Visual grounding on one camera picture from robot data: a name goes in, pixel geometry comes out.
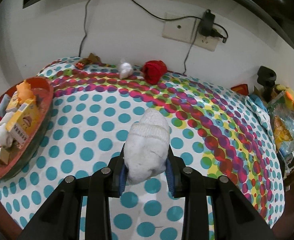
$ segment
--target stuffed toy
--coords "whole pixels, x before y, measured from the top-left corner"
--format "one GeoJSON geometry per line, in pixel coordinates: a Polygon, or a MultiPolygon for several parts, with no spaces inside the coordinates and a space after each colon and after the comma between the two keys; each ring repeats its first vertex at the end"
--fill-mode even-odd
{"type": "Polygon", "coordinates": [[[18,101],[20,104],[25,103],[25,101],[28,98],[33,100],[36,99],[34,93],[31,91],[30,84],[26,80],[24,80],[24,82],[17,85],[16,89],[17,89],[18,101]]]}

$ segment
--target small brown box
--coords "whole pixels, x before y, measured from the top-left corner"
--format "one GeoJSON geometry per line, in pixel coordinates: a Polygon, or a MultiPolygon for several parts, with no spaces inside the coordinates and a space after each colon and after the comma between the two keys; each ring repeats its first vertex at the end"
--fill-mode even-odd
{"type": "Polygon", "coordinates": [[[10,153],[4,148],[0,147],[0,164],[8,165],[10,153]]]}

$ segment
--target bed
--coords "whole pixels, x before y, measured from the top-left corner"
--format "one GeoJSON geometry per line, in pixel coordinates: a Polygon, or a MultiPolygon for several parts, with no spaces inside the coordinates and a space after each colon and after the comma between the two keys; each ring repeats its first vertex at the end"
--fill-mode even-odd
{"type": "MultiPolygon", "coordinates": [[[[139,66],[120,80],[115,65],[80,71],[73,65],[78,60],[61,58],[38,74],[55,89],[47,133],[21,172],[0,181],[0,201],[19,226],[26,226],[66,176],[89,176],[119,155],[131,124],[149,107],[167,118],[174,155],[204,176],[228,176],[274,225],[284,209],[284,188],[268,115],[259,107],[229,89],[179,73],[168,72],[158,85],[149,85],[139,66]]],[[[214,239],[209,197],[207,206],[214,239]]],[[[183,210],[184,199],[171,196],[164,174],[126,186],[120,199],[110,199],[113,240],[180,239],[183,210]]]]}

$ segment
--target rolled white sock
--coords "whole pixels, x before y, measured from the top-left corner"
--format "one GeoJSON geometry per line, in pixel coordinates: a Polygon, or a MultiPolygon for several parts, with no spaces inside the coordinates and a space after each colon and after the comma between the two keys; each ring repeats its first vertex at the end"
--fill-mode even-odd
{"type": "Polygon", "coordinates": [[[10,133],[6,130],[6,124],[3,123],[0,126],[0,146],[9,148],[13,144],[13,137],[10,135],[10,133]]]}
{"type": "Polygon", "coordinates": [[[169,125],[163,115],[148,108],[128,133],[124,148],[128,182],[138,184],[165,171],[169,147],[169,125]]]}

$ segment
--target wall socket plate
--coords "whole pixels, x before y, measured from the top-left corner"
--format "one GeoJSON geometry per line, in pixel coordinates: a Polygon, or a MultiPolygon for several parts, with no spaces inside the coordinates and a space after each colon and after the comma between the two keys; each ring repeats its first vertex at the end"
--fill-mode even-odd
{"type": "MultiPolygon", "coordinates": [[[[181,16],[173,15],[170,13],[165,14],[165,19],[173,19],[179,17],[181,16]]],[[[199,20],[194,18],[185,18],[177,21],[164,22],[162,37],[190,44],[195,37],[194,35],[198,24],[199,20]]],[[[218,37],[205,37],[197,33],[194,45],[207,49],[209,51],[215,51],[218,42],[218,37]]]]}

